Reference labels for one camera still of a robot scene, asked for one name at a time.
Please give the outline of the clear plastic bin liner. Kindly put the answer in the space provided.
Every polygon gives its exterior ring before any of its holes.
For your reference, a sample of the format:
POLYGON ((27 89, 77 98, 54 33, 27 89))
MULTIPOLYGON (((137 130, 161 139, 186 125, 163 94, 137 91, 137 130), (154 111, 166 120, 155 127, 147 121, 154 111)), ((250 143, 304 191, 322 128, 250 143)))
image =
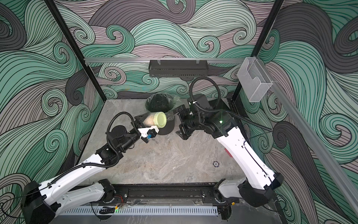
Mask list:
POLYGON ((169 121, 174 120, 173 109, 182 105, 180 97, 167 93, 156 93, 150 96, 145 102, 148 112, 164 112, 169 121))

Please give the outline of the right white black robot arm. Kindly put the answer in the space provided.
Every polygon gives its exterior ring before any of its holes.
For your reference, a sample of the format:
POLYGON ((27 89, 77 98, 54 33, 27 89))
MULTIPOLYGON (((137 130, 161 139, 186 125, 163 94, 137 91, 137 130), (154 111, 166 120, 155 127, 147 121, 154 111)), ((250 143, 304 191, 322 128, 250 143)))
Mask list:
POLYGON ((274 189, 284 181, 283 175, 272 171, 259 158, 230 113, 224 110, 205 112, 194 105, 192 108, 181 105, 173 112, 181 122, 177 135, 187 140, 195 130, 203 130, 224 146, 244 172, 244 178, 224 179, 216 184, 214 192, 219 202, 241 198, 257 208, 273 198, 274 189))

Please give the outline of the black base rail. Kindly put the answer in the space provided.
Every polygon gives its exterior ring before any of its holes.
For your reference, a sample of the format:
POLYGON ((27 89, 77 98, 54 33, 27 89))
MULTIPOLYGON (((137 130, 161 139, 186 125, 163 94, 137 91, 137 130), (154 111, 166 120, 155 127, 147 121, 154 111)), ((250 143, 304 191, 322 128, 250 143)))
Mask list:
POLYGON ((246 199, 249 204, 261 206, 274 196, 275 192, 249 189, 248 183, 234 187, 239 196, 226 197, 219 192, 219 183, 171 183, 171 184, 113 184, 115 198, 120 202, 130 199, 198 199, 203 203, 232 203, 246 199))

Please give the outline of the black trash bin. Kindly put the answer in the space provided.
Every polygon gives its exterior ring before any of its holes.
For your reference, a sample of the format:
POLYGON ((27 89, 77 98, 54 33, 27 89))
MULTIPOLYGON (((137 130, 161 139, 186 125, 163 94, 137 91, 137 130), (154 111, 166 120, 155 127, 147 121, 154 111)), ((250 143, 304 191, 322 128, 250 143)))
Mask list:
POLYGON ((174 130, 175 116, 172 110, 175 106, 174 97, 167 93, 156 93, 150 96, 145 102, 147 111, 164 112, 167 117, 167 124, 164 128, 159 129, 159 135, 168 135, 174 130))

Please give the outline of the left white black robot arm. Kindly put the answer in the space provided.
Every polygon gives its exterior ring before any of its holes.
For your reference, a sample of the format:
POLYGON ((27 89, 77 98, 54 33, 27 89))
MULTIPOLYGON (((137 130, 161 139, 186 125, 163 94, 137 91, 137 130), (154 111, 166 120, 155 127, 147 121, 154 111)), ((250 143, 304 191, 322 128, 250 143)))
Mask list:
POLYGON ((42 183, 32 181, 24 187, 21 211, 25 223, 48 224, 75 207, 97 201, 113 202, 116 190, 107 179, 77 190, 73 188, 91 176, 116 166, 126 150, 138 140, 148 142, 159 132, 154 123, 146 127, 128 112, 120 112, 115 118, 121 115, 131 119, 131 131, 124 126, 113 127, 114 120, 111 120, 106 130, 106 143, 89 158, 50 180, 42 183))

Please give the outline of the black wall shelf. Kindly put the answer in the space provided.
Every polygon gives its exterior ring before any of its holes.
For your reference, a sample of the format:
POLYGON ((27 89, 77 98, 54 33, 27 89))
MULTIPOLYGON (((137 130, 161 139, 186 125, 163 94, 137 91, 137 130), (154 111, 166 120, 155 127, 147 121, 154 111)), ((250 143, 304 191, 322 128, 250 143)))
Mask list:
POLYGON ((149 62, 151 77, 206 77, 208 63, 206 60, 151 60, 149 62))

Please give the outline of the light green jar lid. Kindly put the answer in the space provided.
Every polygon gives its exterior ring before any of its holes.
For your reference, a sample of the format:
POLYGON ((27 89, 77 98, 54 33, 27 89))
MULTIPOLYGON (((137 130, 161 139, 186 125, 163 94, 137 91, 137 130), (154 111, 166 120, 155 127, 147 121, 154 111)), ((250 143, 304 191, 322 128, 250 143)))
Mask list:
POLYGON ((164 128, 167 124, 167 116, 164 112, 157 112, 154 115, 154 124, 158 128, 164 128))

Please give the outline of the glass oatmeal jar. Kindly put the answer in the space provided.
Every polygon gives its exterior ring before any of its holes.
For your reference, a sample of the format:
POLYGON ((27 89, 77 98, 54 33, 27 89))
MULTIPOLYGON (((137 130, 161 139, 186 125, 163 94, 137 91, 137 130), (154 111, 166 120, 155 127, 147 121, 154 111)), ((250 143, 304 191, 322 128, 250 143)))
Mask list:
POLYGON ((158 128, 164 128, 167 124, 167 116, 164 112, 148 113, 143 124, 146 127, 157 126, 158 128))

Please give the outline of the clear acrylic wall holder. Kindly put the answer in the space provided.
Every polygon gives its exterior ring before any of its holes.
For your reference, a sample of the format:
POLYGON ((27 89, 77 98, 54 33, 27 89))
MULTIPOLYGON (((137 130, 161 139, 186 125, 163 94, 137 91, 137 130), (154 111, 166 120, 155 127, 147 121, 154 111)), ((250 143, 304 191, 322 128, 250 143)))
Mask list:
POLYGON ((256 57, 244 59, 237 77, 250 103, 260 102, 272 86, 269 71, 263 61, 256 57))

